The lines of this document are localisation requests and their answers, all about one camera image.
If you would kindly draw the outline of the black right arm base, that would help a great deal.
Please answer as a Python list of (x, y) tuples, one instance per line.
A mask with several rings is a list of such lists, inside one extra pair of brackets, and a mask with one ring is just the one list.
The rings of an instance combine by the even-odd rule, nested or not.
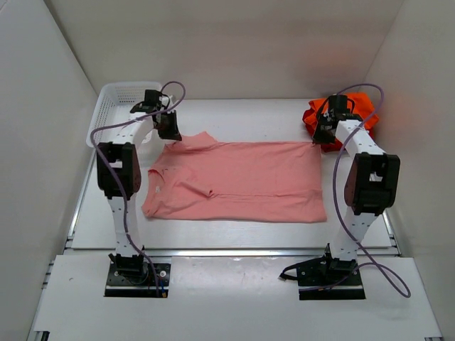
[(301, 301), (357, 301), (365, 299), (356, 260), (341, 261), (330, 253), (292, 264), (280, 273), (283, 281), (296, 281)]

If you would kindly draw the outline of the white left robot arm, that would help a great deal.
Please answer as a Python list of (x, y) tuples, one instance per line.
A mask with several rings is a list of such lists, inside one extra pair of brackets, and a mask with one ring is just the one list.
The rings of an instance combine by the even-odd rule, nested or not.
[(141, 186), (137, 146), (153, 130), (162, 140), (181, 141), (175, 108), (163, 90), (146, 90), (144, 99), (130, 109), (129, 121), (90, 132), (97, 152), (97, 183), (114, 217), (117, 246), (109, 258), (119, 274), (134, 283), (149, 273), (137, 230), (136, 194)]

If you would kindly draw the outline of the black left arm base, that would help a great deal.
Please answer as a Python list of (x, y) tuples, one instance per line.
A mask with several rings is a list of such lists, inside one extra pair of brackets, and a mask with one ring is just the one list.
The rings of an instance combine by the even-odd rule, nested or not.
[(108, 298), (167, 298), (171, 263), (151, 264), (141, 255), (109, 254), (104, 296)]

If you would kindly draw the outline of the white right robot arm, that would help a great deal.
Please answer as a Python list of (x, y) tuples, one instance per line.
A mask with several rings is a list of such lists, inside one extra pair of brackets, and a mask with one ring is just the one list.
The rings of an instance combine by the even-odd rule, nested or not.
[(318, 268), (319, 278), (335, 284), (357, 266), (358, 244), (370, 225), (395, 202), (400, 159), (381, 149), (363, 127), (353, 110), (353, 100), (334, 94), (316, 112), (312, 140), (316, 144), (342, 143), (352, 159), (344, 187), (347, 206), (341, 228), (325, 251), (326, 262)]

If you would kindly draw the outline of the pink t shirt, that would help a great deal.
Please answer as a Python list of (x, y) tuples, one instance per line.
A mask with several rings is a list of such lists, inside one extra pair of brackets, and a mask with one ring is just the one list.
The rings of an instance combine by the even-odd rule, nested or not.
[(321, 151), (310, 142), (222, 142), (204, 131), (165, 145), (148, 184), (147, 218), (326, 221)]

